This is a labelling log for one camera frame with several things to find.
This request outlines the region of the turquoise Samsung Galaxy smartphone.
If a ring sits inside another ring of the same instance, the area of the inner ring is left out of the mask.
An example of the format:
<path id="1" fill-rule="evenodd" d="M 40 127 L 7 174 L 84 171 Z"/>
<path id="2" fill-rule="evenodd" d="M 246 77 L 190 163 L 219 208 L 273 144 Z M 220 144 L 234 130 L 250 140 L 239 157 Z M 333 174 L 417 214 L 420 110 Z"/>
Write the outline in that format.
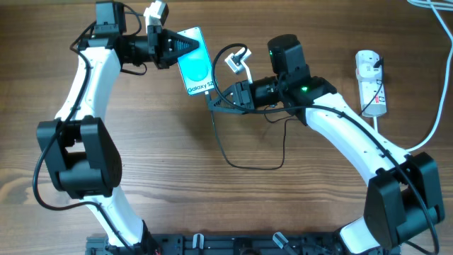
<path id="1" fill-rule="evenodd" d="M 198 26 L 189 28 L 178 34 L 199 42 L 198 49 L 178 58 L 178 66 L 187 94 L 195 96 L 213 89 L 212 63 L 201 28 Z"/>

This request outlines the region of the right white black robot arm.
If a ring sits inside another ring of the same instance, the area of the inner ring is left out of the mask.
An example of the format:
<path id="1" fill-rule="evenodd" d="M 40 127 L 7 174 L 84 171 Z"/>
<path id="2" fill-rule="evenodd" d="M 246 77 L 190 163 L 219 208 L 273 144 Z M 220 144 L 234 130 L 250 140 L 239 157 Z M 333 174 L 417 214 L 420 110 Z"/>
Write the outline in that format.
<path id="1" fill-rule="evenodd" d="M 337 232 L 346 254 L 392 250 L 445 218 L 440 177 L 426 153 L 410 154 L 356 114 L 324 78 L 312 76 L 296 35 L 268 42 L 273 75 L 237 82 L 209 100 L 211 111 L 269 114 L 284 111 L 323 135 L 367 185 L 363 215 Z"/>

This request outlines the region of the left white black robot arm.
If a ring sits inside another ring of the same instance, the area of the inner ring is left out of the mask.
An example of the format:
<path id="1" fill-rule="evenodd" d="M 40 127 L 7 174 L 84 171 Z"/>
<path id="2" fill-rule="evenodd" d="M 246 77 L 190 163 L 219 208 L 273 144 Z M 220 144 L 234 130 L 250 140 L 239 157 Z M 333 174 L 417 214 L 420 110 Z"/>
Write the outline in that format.
<path id="1" fill-rule="evenodd" d="M 55 189 L 95 215 L 107 234 L 105 252 L 158 254 L 159 244 L 120 187 L 122 161 L 105 127 L 105 113 L 125 64 L 167 69 L 199 43 L 164 28 L 169 9 L 163 1 L 137 14 L 139 27 L 131 34 L 125 17 L 129 10 L 118 1 L 97 2 L 95 21 L 70 45 L 78 69 L 55 118 L 37 127 L 41 154 L 35 170 L 46 168 Z"/>

